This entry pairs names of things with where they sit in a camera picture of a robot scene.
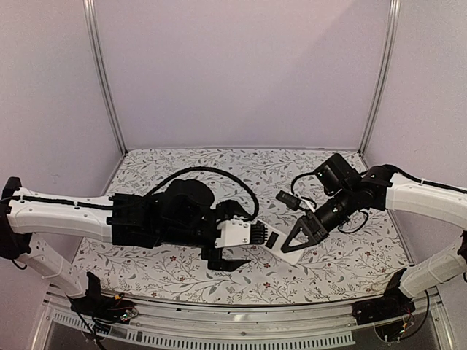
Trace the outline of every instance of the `patterned table surface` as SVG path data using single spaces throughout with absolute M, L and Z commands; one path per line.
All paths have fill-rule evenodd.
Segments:
M 359 171 L 355 152 L 341 152 Z M 188 166 L 213 166 L 243 179 L 260 201 L 259 219 L 289 232 L 301 215 L 274 197 L 288 190 L 291 179 L 314 170 L 333 153 L 283 149 L 160 149 L 129 152 L 109 193 L 145 194 L 169 174 Z M 219 200 L 238 200 L 252 212 L 252 201 L 231 180 L 211 173 L 191 173 L 209 185 Z M 303 178 L 296 191 L 327 197 L 319 182 Z M 362 218 L 355 216 L 351 226 Z M 389 216 L 370 211 L 365 227 L 352 235 L 332 232 L 321 244 L 306 249 L 296 266 L 277 259 L 260 246 L 225 249 L 226 257 L 250 259 L 233 273 L 208 271 L 200 249 L 163 245 L 154 249 L 113 246 L 84 238 L 74 259 L 78 268 L 93 271 L 102 286 L 132 295 L 222 304 L 316 303 L 381 294 L 391 273 L 408 265 Z

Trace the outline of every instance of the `lavender wall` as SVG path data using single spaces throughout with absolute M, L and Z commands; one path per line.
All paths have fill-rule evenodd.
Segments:
M 389 3 L 97 1 L 128 147 L 357 149 Z
M 404 1 L 384 98 L 367 158 L 467 187 L 467 2 Z M 418 261 L 458 238 L 451 225 L 398 214 Z M 441 286 L 459 349 L 467 343 L 467 285 Z
M 90 53 L 81 1 L 1 2 L 0 186 L 99 195 L 119 155 Z M 49 237 L 71 258 L 77 239 Z M 0 349 L 23 350 L 47 284 L 0 259 Z

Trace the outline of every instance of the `metal frame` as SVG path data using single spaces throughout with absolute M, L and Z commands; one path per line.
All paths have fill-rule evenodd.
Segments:
M 104 65 L 104 56 L 102 55 L 101 42 L 99 41 L 99 31 L 97 28 L 94 0 L 83 0 L 83 2 L 85 7 L 85 18 L 86 24 L 88 26 L 90 46 L 93 51 L 94 63 L 96 64 L 96 73 L 99 79 L 99 85 L 101 86 L 101 92 L 102 97 L 104 98 L 107 116 L 109 117 L 110 127 L 112 128 L 118 150 L 121 155 L 124 155 L 127 153 L 127 148 L 125 145 L 125 140 L 123 139 L 120 123 L 118 121 L 117 112 L 115 111 L 109 80 L 107 79 L 107 73 Z
M 400 8 L 401 0 L 391 0 L 389 18 L 387 20 L 385 48 L 383 51 L 381 66 L 379 67 L 377 86 L 373 94 L 373 99 L 371 100 L 370 112 L 368 114 L 365 130 L 360 142 L 360 148 L 358 149 L 358 152 L 361 155 L 365 155 L 366 150 L 368 149 L 374 125 L 377 121 L 379 105 L 381 104 L 382 95 L 387 80 L 387 73 L 389 72 L 390 60 L 393 54 L 395 33 L 397 31 Z
M 437 289 L 429 291 L 433 323 L 437 322 L 436 335 L 442 350 L 453 350 L 452 333 Z M 142 313 L 130 325 L 116 324 L 109 338 L 128 343 L 155 347 L 157 349 L 195 349 L 211 350 L 268 350 L 268 349 L 332 349 L 335 343 L 321 345 L 320 339 L 336 339 L 347 335 L 353 342 L 352 331 L 373 324 L 358 326 L 352 316 L 352 303 L 321 303 L 288 306 L 227 306 L 227 305 L 189 305 L 177 301 L 145 299 L 128 296 Z M 424 314 L 426 299 L 424 295 L 415 299 L 417 311 Z M 83 330 L 79 319 L 69 310 L 69 301 L 62 291 L 51 287 L 45 297 L 45 312 L 42 317 L 33 350 L 43 350 L 48 330 L 52 322 Z M 394 318 L 377 322 L 383 324 L 399 320 Z M 317 346 L 307 346 L 305 342 L 315 340 Z

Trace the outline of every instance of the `cable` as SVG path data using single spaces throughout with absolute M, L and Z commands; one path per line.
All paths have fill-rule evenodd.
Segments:
M 356 232 L 360 231 L 363 228 L 363 226 L 365 226 L 366 223 L 368 222 L 368 219 L 369 219 L 370 215 L 368 214 L 367 211 L 359 210 L 358 212 L 362 213 L 365 216 L 365 219 L 363 220 L 363 222 L 362 222 L 362 224 L 360 226 L 358 226 L 357 228 L 355 228 L 352 231 L 344 231 L 344 230 L 342 230 L 343 225 L 339 225 L 337 227 L 337 230 L 339 230 L 340 233 L 344 233 L 346 235 L 351 235 L 352 233 L 356 233 Z
M 397 343 L 397 342 L 399 342 L 399 341 L 403 341 L 403 340 L 405 340 L 405 339 L 409 339 L 409 338 L 413 337 L 414 335 L 416 335 L 416 334 L 422 329 L 422 327 L 423 327 L 423 325 L 425 324 L 425 322 L 426 322 L 426 320 L 427 320 L 427 318 L 428 318 L 428 315 L 429 315 L 429 313 L 430 313 L 430 295 L 428 294 L 427 291 L 425 291 L 425 295 L 426 295 L 426 312 L 425 312 L 425 315 L 424 315 L 424 317 L 423 317 L 423 320 L 422 320 L 422 322 L 420 323 L 420 325 L 418 326 L 418 328 L 417 328 L 414 332 L 410 333 L 408 336 L 397 338 L 397 341 L 385 341 L 385 335 L 384 335 L 384 334 L 379 334 L 379 333 L 377 332 L 376 325 L 373 323 L 373 330 L 374 330 L 374 332 L 376 333 L 376 335 L 378 336 L 378 338 L 379 338 L 383 343 L 391 344 L 391 343 Z M 408 323 L 409 323 L 409 320 L 410 320 L 411 318 L 414 319 L 414 315 L 410 312 L 410 310 L 406 310 L 406 311 L 407 311 L 407 313 L 409 314 L 409 318 L 408 318 L 407 321 L 406 321 L 406 324 L 408 324 Z
M 405 340 L 405 339 L 409 339 L 411 337 L 413 337 L 414 335 L 416 335 L 423 327 L 423 325 L 425 324 L 427 318 L 428 318 L 428 315 L 430 314 L 430 295 L 428 294 L 427 291 L 425 291 L 425 295 L 426 295 L 426 312 L 425 312 L 425 315 L 422 319 L 422 322 L 420 323 L 420 325 L 418 326 L 418 328 L 416 330 L 414 330 L 412 333 L 410 333 L 408 336 L 406 337 L 402 337 L 401 340 Z
M 254 220 L 257 217 L 257 215 L 258 215 L 258 213 L 260 211 L 260 204 L 259 204 L 258 198 L 256 197 L 255 193 L 248 187 L 248 185 L 246 185 L 241 179 L 239 179 L 238 177 L 232 175 L 231 173 L 229 173 L 227 171 L 224 171 L 224 170 L 217 169 L 217 168 L 212 168 L 210 166 L 193 166 L 193 167 L 190 167 L 190 168 L 185 168 L 185 169 L 182 169 L 182 170 L 178 170 L 176 173 L 173 173 L 172 175 L 170 175 L 170 176 L 166 177 L 164 180 L 162 180 L 162 182 L 160 182 L 157 186 L 152 188 L 151 191 L 146 193 L 143 198 L 149 198 L 151 195 L 156 193 L 163 186 L 168 184 L 171 180 L 177 178 L 180 175 L 190 173 L 192 171 L 208 171 L 210 173 L 216 173 L 216 174 L 228 177 L 230 180 L 237 183 L 241 188 L 243 188 L 250 195 L 250 197 L 253 200 L 253 203 L 255 205 L 255 209 L 253 211 L 253 214 L 251 214 L 248 219 L 249 220 Z
M 300 174 L 296 177 L 293 178 L 292 182 L 290 183 L 290 191 L 292 192 L 293 195 L 295 195 L 295 191 L 293 190 L 293 186 L 295 185 L 295 183 L 301 179 L 302 177 L 305 177 L 305 176 L 313 176 L 314 175 L 314 171 L 311 171 L 309 173 L 303 173 L 303 174 Z
M 124 208 L 130 208 L 130 207 L 135 206 L 136 204 L 140 203 L 141 201 L 147 200 L 152 194 L 157 192 L 159 189 L 161 189 L 163 186 L 165 186 L 171 180 L 175 179 L 176 177 L 178 177 L 180 175 L 190 173 L 192 171 L 208 171 L 208 172 L 211 172 L 211 173 L 216 173 L 216 174 L 228 177 L 230 180 L 237 183 L 241 188 L 243 188 L 250 195 L 251 199 L 253 200 L 254 206 L 255 206 L 253 214 L 251 214 L 248 219 L 249 220 L 254 220 L 257 217 L 257 215 L 258 215 L 258 213 L 260 211 L 260 204 L 259 204 L 258 198 L 256 197 L 255 193 L 248 187 L 248 185 L 246 185 L 241 179 L 239 179 L 238 177 L 230 174 L 227 171 L 220 170 L 220 169 L 217 169 L 217 168 L 211 168 L 209 166 L 194 166 L 194 167 L 191 167 L 191 168 L 185 168 L 185 169 L 179 170 L 176 173 L 173 173 L 172 175 L 166 177 L 162 182 L 160 182 L 158 185 L 156 185 L 154 188 L 152 188 L 151 191 L 146 193 L 139 200 L 137 200 L 137 201 L 135 201 L 133 203 L 130 203 L 130 204 L 123 205 L 123 206 L 105 206 L 105 205 L 101 205 L 101 204 L 71 201 L 69 199 L 42 198 L 42 197 L 34 197 L 34 196 L 30 196 L 30 195 L 24 195 L 24 196 L 16 195 L 16 196 L 8 197 L 8 198 L 3 198 L 3 199 L 0 200 L 0 203 L 2 201 L 8 201 L 8 200 L 15 200 L 15 201 L 24 200 L 24 201 L 31 201 L 31 202 L 62 204 L 62 205 L 66 205 L 66 206 L 75 206 L 75 207 L 80 207 L 80 208 L 99 209 L 99 210 L 124 209 Z
M 397 166 L 386 164 L 384 167 L 389 168 L 390 170 L 393 170 L 396 173 L 399 173 L 400 175 L 405 176 L 407 179 L 417 182 L 419 184 L 427 184 L 429 186 L 441 188 L 443 190 L 451 190 L 451 191 L 455 191 L 455 192 L 459 192 L 459 193 L 463 193 L 464 195 L 467 195 L 467 190 L 463 190 L 462 188 L 454 187 L 449 184 L 440 184 L 438 182 L 421 180 L 413 175 L 406 173 L 404 170 L 398 168 Z
M 85 324 L 85 327 L 89 330 L 90 334 L 93 336 L 94 343 L 97 345 L 97 347 L 100 348 L 101 350 L 106 350 L 105 347 L 102 345 L 101 341 L 99 340 L 99 336 L 97 335 L 96 331 L 90 327 L 90 325 L 86 322 L 84 317 L 81 316 L 81 314 L 78 311 L 75 311 L 75 312 L 76 312 L 76 315 L 78 315 L 78 317 L 81 319 L 82 323 Z
M 12 259 L 13 265 L 19 268 L 20 270 L 25 270 L 28 266 L 25 264 L 24 266 L 19 266 L 15 259 Z

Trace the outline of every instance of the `metal bar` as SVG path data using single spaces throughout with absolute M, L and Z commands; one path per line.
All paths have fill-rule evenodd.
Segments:
M 401 0 L 391 0 L 389 18 L 387 21 L 385 48 L 383 51 L 381 66 L 379 67 L 377 86 L 373 94 L 373 99 L 371 100 L 370 112 L 368 114 L 365 130 L 358 150 L 361 155 L 365 155 L 366 150 L 368 149 L 374 125 L 377 120 L 379 106 L 381 104 L 382 95 L 386 85 L 387 73 L 389 72 L 390 59 L 393 54 L 400 8 Z
M 94 0 L 84 0 L 85 18 L 88 26 L 88 34 L 90 46 L 93 51 L 94 63 L 96 65 L 96 73 L 101 86 L 102 97 L 104 99 L 107 116 L 109 117 L 110 126 L 117 143 L 118 150 L 121 155 L 127 153 L 125 140 L 118 121 L 117 112 L 115 111 L 114 101 L 112 99 L 112 92 L 110 90 L 109 80 L 104 65 L 104 57 L 102 55 L 101 42 L 99 40 L 99 31 L 97 28 L 96 11 L 94 8 Z

